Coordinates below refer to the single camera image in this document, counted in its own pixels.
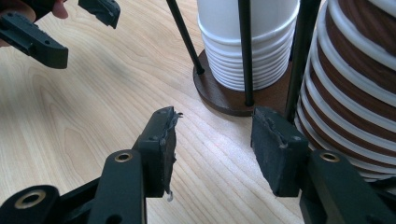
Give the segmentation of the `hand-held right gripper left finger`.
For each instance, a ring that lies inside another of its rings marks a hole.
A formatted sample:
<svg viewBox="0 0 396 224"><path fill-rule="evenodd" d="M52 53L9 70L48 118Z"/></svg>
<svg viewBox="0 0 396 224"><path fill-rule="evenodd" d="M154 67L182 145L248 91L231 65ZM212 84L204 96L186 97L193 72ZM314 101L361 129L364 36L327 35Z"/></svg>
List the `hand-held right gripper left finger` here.
<svg viewBox="0 0 396 224"><path fill-rule="evenodd" d="M133 149L142 157L145 195L161 198L172 194L170 183L176 159L176 125L181 114L172 106L155 111Z"/></svg>

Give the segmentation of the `stack of brown striped cups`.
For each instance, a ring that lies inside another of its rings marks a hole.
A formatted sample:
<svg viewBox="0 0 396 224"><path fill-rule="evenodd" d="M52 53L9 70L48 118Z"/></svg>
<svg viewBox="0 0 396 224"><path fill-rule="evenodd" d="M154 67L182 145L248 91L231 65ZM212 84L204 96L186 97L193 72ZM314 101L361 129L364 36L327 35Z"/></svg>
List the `stack of brown striped cups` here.
<svg viewBox="0 0 396 224"><path fill-rule="evenodd" d="M396 0L325 0L294 120L368 182L396 177Z"/></svg>

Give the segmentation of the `black wire cup holder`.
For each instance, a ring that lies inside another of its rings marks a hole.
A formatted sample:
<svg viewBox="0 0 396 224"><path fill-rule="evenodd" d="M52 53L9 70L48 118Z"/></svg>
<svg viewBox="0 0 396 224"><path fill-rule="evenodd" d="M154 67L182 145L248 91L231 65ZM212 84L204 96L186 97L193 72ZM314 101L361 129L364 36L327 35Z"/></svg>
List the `black wire cup holder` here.
<svg viewBox="0 0 396 224"><path fill-rule="evenodd" d="M299 92L321 1L300 0L291 54L290 83L284 112L285 118L289 122L294 121Z"/></svg>
<svg viewBox="0 0 396 224"><path fill-rule="evenodd" d="M254 106L267 106L280 114L284 113L290 81L291 61L287 62L287 70L278 82L266 89L252 93L254 105L247 106L246 97L242 91L229 90L214 79L205 50L200 54L196 53L177 1L166 0L166 2L193 62L192 76L194 86L201 99L208 106L221 113L237 117L249 117L253 112Z"/></svg>

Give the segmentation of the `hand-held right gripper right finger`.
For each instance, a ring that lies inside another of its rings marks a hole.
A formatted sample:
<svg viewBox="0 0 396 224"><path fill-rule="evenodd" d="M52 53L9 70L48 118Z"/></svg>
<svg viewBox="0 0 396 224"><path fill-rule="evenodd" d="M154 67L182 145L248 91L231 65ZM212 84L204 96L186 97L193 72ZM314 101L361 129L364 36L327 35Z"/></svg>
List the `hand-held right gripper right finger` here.
<svg viewBox="0 0 396 224"><path fill-rule="evenodd" d="M275 196L297 197L298 167L308 154L308 141L275 110L254 108L251 147L263 177Z"/></svg>

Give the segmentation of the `stack of white cups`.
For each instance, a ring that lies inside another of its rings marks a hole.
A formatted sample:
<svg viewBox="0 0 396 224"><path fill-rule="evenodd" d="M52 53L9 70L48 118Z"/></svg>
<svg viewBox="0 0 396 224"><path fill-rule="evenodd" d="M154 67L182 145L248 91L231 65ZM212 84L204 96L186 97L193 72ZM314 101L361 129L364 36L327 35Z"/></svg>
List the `stack of white cups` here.
<svg viewBox="0 0 396 224"><path fill-rule="evenodd" d="M222 86L243 91L238 0L197 0L209 67ZM250 0L253 89L282 78L289 64L300 0Z"/></svg>

